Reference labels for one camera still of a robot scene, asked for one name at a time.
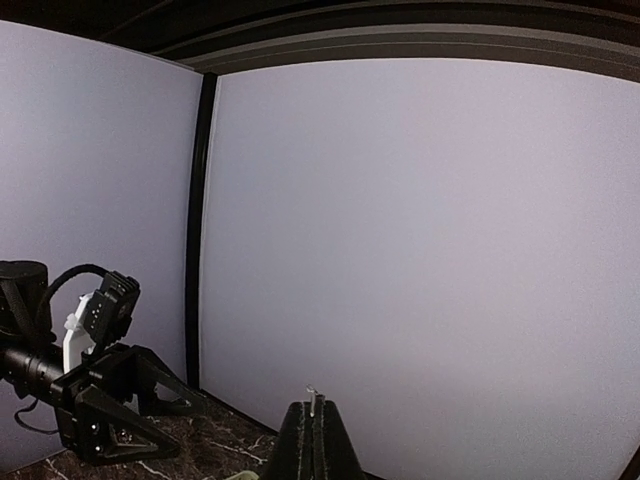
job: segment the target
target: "white plastic part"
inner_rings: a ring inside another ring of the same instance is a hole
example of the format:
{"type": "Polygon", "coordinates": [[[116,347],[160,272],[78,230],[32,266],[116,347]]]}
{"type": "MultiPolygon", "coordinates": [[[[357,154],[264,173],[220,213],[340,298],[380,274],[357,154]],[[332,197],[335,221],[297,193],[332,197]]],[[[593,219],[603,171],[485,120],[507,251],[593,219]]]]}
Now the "white plastic part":
{"type": "Polygon", "coordinates": [[[82,363],[82,352],[91,353],[95,342],[84,329],[84,319],[86,308],[93,293],[88,293],[80,297],[80,304],[75,313],[69,314],[64,328],[67,334],[62,343],[62,361],[64,373],[67,373],[82,363]]]}

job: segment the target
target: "white panel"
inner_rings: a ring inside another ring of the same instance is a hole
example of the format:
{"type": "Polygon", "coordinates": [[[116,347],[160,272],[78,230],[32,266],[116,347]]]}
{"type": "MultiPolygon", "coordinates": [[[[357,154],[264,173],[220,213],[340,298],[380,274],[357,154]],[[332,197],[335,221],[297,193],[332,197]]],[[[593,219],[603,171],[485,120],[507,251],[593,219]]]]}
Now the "white panel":
{"type": "Polygon", "coordinates": [[[610,480],[640,443],[640,85],[466,60],[223,77],[202,383],[313,384],[366,470],[610,480]]]}
{"type": "MultiPolygon", "coordinates": [[[[202,77],[110,45],[0,22],[0,259],[49,265],[50,279],[92,262],[138,279],[126,342],[184,373],[184,249],[202,77]]],[[[54,297],[58,344],[83,276],[54,297]]],[[[62,449],[27,432],[0,383],[0,472],[62,449]]],[[[55,425],[50,407],[25,418],[55,425]]]]}

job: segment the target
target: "black vertical post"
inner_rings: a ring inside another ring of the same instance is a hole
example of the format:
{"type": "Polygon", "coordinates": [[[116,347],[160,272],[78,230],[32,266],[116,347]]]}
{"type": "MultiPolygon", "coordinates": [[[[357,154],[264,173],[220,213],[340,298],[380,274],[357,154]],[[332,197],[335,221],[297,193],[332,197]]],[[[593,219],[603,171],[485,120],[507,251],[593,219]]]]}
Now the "black vertical post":
{"type": "Polygon", "coordinates": [[[187,357],[187,383],[200,388],[200,249],[202,242],[202,214],[204,191],[209,157],[209,138],[213,118],[213,101],[218,76],[206,73],[202,79],[200,105],[196,123],[189,189],[189,212],[187,217],[187,260],[185,270],[185,337],[187,357]]]}

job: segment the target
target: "metal frame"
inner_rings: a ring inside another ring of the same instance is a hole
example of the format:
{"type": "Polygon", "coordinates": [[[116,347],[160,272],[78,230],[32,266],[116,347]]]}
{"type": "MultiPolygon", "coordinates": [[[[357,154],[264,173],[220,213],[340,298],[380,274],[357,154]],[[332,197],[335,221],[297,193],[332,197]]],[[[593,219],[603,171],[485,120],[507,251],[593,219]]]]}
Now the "metal frame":
{"type": "MultiPolygon", "coordinates": [[[[548,65],[640,83],[640,5],[541,0],[312,2],[269,12],[266,18],[219,25],[152,53],[216,75],[327,60],[444,57],[548,65]]],[[[206,108],[210,117],[212,105],[206,108]]],[[[205,132],[199,132],[196,139],[203,139],[205,132]]],[[[188,379],[197,388],[207,150],[196,150],[200,157],[196,160],[194,154],[185,298],[188,379]]],[[[619,480],[638,477],[640,448],[619,480]]]]}

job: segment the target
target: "marble tabletop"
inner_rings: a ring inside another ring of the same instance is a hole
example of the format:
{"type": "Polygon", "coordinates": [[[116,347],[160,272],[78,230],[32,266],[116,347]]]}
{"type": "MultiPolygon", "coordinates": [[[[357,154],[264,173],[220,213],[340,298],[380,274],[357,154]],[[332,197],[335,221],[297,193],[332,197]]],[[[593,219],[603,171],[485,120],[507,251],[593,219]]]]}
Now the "marble tabletop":
{"type": "Polygon", "coordinates": [[[70,451],[6,475],[6,480],[224,480],[244,470],[258,474],[275,437],[226,407],[209,402],[206,416],[158,417],[152,421],[176,438],[180,456],[92,467],[70,451]]]}

